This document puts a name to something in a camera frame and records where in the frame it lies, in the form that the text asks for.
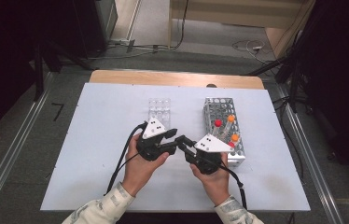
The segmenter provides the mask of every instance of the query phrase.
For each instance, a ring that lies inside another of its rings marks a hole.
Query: person's right hand
[[[228,167],[227,153],[221,153],[221,160]],[[210,175],[203,175],[196,165],[191,164],[190,167],[192,173],[201,180],[207,196],[209,196],[215,206],[224,203],[230,197],[228,190],[230,174],[227,171],[218,168],[216,172]]]

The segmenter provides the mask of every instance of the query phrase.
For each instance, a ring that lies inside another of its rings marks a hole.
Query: floor
[[[143,0],[137,4],[136,1],[118,0],[119,16],[128,18],[128,23],[133,24],[133,28],[130,32],[129,26],[124,25],[125,28],[122,31],[116,30],[113,37],[117,40],[124,40],[124,43],[134,39],[137,45],[165,44],[167,33],[164,28],[158,24],[149,26],[152,23],[144,22],[146,19],[143,18],[147,17],[148,9],[143,10],[143,8],[151,8],[151,2]],[[165,2],[167,1],[160,1],[157,6],[164,6]],[[125,6],[122,7],[121,3],[126,3],[131,13],[125,13],[126,10],[122,9]],[[140,8],[132,21],[136,6]],[[174,43],[178,36],[176,30],[177,21],[174,21]],[[104,52],[98,59],[89,59],[87,62],[101,69],[143,69],[241,75],[261,67],[264,62],[275,60],[269,54],[271,50],[269,44],[265,44],[264,51],[260,52],[248,51],[246,48],[247,41],[257,40],[253,43],[248,42],[250,45],[267,43],[266,35],[261,30],[256,27],[227,27],[223,24],[198,25],[195,21],[186,21],[184,45],[182,44],[182,48],[176,51],[151,54],[151,50],[148,49],[134,49],[127,53],[126,47],[111,46],[112,49]],[[218,34],[225,34],[228,39],[223,41],[225,38]],[[243,40],[246,41],[239,42],[238,48],[232,47],[233,43]],[[60,74],[48,75],[48,78],[51,77],[51,79],[46,79],[46,84],[50,83],[48,94],[45,101],[41,102],[42,105],[38,116],[33,120],[33,126],[21,143],[16,162],[12,164],[12,169],[8,170],[6,183],[0,187],[0,223],[58,223],[69,215],[63,212],[42,213],[39,211],[50,174],[77,106],[77,99],[83,84],[88,82],[91,75],[90,71],[85,71],[66,60],[63,60],[63,63],[66,66]],[[276,72],[277,69],[273,69],[259,76],[272,100],[283,97],[282,89],[286,90],[286,85],[278,86],[273,81],[272,76]],[[18,129],[22,127],[30,108],[34,106],[34,92],[34,87],[28,90],[0,121],[0,162],[6,152],[11,149],[11,143],[17,137]],[[57,105],[64,105],[59,117],[57,117],[59,109]],[[318,121],[303,105],[298,105],[298,107],[297,116],[303,131],[307,133],[308,143],[328,184],[329,192],[338,206],[341,218],[334,220],[329,218],[322,204],[324,197],[319,195],[318,187],[315,184],[313,170],[307,165],[304,154],[301,153],[301,160],[298,159],[297,152],[300,152],[300,145],[297,140],[299,137],[296,132],[292,131],[291,117],[285,114],[283,123],[289,132],[286,140],[300,176],[303,177],[305,194],[312,208],[311,212],[296,213],[297,223],[349,223],[349,165],[342,165],[336,160],[327,159],[330,149]],[[288,223],[291,216],[290,213],[268,212],[259,212],[256,215],[265,223]],[[167,223],[168,218],[182,223],[194,223],[194,220],[203,223],[217,223],[215,214],[126,214],[119,223],[134,223],[136,219],[142,223],[143,221]]]

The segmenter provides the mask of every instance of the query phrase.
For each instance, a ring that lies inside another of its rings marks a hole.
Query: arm
[[[140,134],[135,135],[128,148],[125,176],[101,200],[91,201],[78,208],[64,223],[116,223],[133,202],[137,192],[148,182],[154,171],[163,165],[169,153],[163,153],[155,161],[146,161],[137,155],[136,142]]]
[[[221,153],[221,160],[228,166],[227,153]],[[201,174],[194,165],[190,165],[192,173],[201,180],[207,196],[215,205],[215,211],[224,224],[259,224],[262,223],[256,216],[247,212],[241,204],[229,193],[230,174],[222,169],[210,175]]]

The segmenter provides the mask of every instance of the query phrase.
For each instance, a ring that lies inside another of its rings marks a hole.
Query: white table
[[[87,83],[63,143],[41,210],[75,210],[101,198],[133,128],[147,119],[148,98],[169,97],[171,128],[204,136],[205,97],[231,97],[246,160],[233,171],[252,211],[309,211],[300,179],[265,90]],[[122,180],[123,170],[117,177]],[[240,200],[236,183],[230,193]],[[213,212],[213,204],[177,150],[138,193],[128,211]]]

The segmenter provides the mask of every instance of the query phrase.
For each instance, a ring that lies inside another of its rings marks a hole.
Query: sleeve
[[[247,212],[232,195],[215,207],[215,210],[224,224],[263,224],[255,215]]]
[[[74,211],[63,224],[116,223],[133,202],[132,197],[120,183],[101,200],[94,200]]]

